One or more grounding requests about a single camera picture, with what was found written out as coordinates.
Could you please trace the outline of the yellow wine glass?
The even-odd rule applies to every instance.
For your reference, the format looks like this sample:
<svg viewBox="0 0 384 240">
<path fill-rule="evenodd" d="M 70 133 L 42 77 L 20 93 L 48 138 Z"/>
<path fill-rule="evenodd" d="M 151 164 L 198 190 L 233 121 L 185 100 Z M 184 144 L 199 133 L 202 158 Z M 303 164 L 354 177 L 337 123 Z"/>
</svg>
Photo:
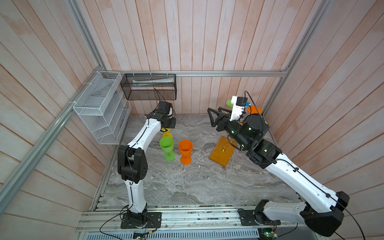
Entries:
<svg viewBox="0 0 384 240">
<path fill-rule="evenodd" d="M 166 138 L 166 137 L 172 138 L 173 137 L 173 135 L 171 134 L 171 129 L 162 128 L 161 132 L 163 133 L 162 138 Z"/>
</svg>

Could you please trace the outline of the green wine glass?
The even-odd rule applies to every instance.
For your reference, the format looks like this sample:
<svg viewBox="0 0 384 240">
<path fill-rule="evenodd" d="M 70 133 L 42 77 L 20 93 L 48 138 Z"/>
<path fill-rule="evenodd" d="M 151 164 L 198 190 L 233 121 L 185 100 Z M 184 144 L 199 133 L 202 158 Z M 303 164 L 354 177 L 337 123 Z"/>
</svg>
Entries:
<svg viewBox="0 0 384 240">
<path fill-rule="evenodd" d="M 231 100 L 227 100 L 227 101 L 226 101 L 226 105 L 227 105 L 228 107 L 230 107 L 230 108 L 233 107 L 233 104 L 232 104 Z"/>
<path fill-rule="evenodd" d="M 173 161 L 175 159 L 174 153 L 174 140 L 171 137 L 164 137 L 160 140 L 160 146 L 165 153 L 164 158 L 167 161 Z"/>
</svg>

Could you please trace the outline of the orange wine glass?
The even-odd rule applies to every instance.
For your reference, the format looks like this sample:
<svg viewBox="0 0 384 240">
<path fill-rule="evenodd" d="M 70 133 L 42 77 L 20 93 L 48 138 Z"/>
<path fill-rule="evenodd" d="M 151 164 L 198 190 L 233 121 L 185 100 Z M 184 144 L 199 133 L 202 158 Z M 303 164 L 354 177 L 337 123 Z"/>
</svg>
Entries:
<svg viewBox="0 0 384 240">
<path fill-rule="evenodd" d="M 249 114 L 259 114 L 259 115 L 262 114 L 261 108 L 253 106 L 253 105 L 247 107 L 247 112 Z"/>
<path fill-rule="evenodd" d="M 189 140 L 182 140 L 179 142 L 179 152 L 181 154 L 181 163 L 189 165 L 192 162 L 191 153 L 193 151 L 193 143 Z"/>
</svg>

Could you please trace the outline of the orange wooden rack base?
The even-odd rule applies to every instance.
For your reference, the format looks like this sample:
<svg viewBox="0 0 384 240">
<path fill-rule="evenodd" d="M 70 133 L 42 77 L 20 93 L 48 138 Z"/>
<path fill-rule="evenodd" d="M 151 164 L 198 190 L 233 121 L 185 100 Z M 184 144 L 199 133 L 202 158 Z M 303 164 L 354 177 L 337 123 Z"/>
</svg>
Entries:
<svg viewBox="0 0 384 240">
<path fill-rule="evenodd" d="M 210 154 L 209 156 L 209 159 L 219 165 L 221 165 L 222 167 L 226 167 L 227 164 L 229 163 L 229 160 L 234 152 L 233 151 L 229 151 L 229 152 L 222 152 L 220 150 L 220 148 L 225 144 L 225 143 L 236 143 L 235 141 L 233 140 L 228 140 L 227 137 L 224 137 L 224 136 L 221 136 L 221 138 L 219 139 L 217 145 L 215 146 L 214 150 L 212 151 L 212 153 Z"/>
</svg>

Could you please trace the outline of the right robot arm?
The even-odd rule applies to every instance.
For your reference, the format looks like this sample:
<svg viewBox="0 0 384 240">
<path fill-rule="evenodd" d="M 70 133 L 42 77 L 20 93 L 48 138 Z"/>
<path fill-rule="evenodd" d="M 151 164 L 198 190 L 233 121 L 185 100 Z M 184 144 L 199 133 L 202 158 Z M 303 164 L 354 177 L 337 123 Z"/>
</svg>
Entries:
<svg viewBox="0 0 384 240">
<path fill-rule="evenodd" d="M 243 122 L 231 120 L 234 111 L 224 108 L 207 110 L 211 125 L 218 132 L 226 131 L 247 157 L 260 168 L 274 174 L 295 190 L 303 201 L 299 203 L 275 203 L 261 200 L 254 210 L 259 225 L 273 221 L 305 224 L 315 233 L 331 237 L 341 226 L 344 210 L 350 197 L 344 192 L 334 192 L 323 186 L 298 166 L 272 142 L 264 139 L 269 125 L 260 114 L 251 114 Z"/>
</svg>

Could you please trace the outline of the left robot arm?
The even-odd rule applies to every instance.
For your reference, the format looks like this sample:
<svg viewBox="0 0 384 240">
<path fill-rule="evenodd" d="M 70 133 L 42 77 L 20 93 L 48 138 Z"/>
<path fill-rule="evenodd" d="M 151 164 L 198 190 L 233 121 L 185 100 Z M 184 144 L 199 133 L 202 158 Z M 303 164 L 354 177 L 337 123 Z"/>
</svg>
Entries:
<svg viewBox="0 0 384 240">
<path fill-rule="evenodd" d="M 143 180 L 148 172 L 146 150 L 162 129 L 175 127 L 176 118 L 173 113 L 171 103 L 159 101 L 158 106 L 147 115 L 135 138 L 126 146 L 119 146 L 118 174 L 124 180 L 129 197 L 128 210 L 123 214 L 123 220 L 135 227 L 144 226 L 148 218 L 148 205 L 143 187 Z"/>
</svg>

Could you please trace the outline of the white mesh shelf organizer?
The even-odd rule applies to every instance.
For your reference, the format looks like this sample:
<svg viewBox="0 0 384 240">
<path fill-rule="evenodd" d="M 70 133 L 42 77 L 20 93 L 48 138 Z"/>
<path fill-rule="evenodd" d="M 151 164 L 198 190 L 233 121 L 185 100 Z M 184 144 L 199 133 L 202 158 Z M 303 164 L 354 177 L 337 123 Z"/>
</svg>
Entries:
<svg viewBox="0 0 384 240">
<path fill-rule="evenodd" d="M 87 84 L 73 109 L 98 144 L 119 145 L 132 107 L 118 87 L 118 72 L 98 72 Z"/>
</svg>

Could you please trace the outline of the black mesh wall basket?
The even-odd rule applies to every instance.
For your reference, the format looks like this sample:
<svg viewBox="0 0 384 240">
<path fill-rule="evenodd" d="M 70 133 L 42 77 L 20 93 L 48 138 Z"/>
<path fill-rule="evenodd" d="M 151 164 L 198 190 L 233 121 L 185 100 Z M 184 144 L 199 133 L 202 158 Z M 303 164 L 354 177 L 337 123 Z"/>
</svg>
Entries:
<svg viewBox="0 0 384 240">
<path fill-rule="evenodd" d="M 124 74 L 120 86 L 129 101 L 177 99 L 177 81 L 174 74 Z"/>
</svg>

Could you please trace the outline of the aluminium mounting rail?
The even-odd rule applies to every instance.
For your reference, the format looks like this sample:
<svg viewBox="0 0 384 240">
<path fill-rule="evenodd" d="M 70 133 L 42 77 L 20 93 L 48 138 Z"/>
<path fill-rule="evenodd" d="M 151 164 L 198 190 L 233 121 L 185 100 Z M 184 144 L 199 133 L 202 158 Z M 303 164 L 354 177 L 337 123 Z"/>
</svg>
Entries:
<svg viewBox="0 0 384 240">
<path fill-rule="evenodd" d="M 283 228 L 297 224 L 281 220 L 279 226 L 242 226 L 238 209 L 254 210 L 254 206 L 176 206 L 148 208 L 148 212 L 161 212 L 162 222 L 158 230 L 207 230 L 237 228 Z M 84 212 L 76 226 L 76 232 L 121 231 L 121 209 L 99 208 L 94 212 Z"/>
</svg>

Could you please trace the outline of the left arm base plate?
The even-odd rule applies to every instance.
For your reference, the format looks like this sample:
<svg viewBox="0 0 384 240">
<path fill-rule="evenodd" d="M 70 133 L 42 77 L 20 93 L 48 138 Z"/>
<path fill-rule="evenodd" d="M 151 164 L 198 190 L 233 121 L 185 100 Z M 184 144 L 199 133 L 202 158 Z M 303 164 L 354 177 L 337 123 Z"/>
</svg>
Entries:
<svg viewBox="0 0 384 240">
<path fill-rule="evenodd" d="M 161 212 L 143 212 L 141 214 L 128 213 L 123 214 L 121 229 L 138 229 L 138 228 L 155 228 L 161 227 L 162 213 Z"/>
</svg>

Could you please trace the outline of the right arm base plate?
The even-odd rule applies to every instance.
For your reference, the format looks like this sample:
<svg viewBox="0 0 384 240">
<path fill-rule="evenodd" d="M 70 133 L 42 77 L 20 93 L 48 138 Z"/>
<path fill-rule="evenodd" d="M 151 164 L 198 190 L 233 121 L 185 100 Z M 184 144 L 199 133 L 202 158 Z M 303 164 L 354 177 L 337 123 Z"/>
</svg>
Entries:
<svg viewBox="0 0 384 240">
<path fill-rule="evenodd" d="M 270 221 L 261 215 L 255 214 L 254 210 L 238 209 L 237 213 L 242 226 L 279 226 L 281 221 Z"/>
</svg>

